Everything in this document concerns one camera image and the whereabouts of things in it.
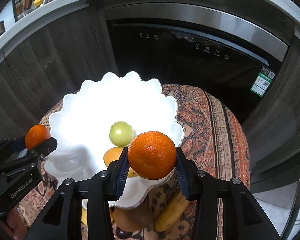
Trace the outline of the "person hand holding gripper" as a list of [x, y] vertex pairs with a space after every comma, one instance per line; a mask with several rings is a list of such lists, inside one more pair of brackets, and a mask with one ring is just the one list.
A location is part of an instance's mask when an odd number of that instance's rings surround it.
[[14, 207], [7, 215], [6, 223], [8, 226], [7, 232], [13, 237], [13, 239], [24, 239], [25, 235], [27, 234], [27, 229], [16, 207]]

